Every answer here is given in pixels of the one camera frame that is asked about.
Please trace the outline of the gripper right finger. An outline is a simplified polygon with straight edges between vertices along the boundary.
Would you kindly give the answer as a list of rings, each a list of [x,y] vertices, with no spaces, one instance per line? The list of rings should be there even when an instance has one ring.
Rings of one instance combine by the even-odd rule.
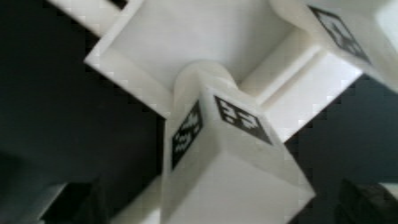
[[[398,199],[378,183],[341,180],[334,224],[398,224]]]

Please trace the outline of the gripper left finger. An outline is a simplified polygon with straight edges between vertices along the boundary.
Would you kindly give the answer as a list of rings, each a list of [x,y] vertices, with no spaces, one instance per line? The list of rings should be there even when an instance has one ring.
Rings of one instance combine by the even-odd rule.
[[[41,220],[44,224],[110,224],[97,181],[66,185]]]

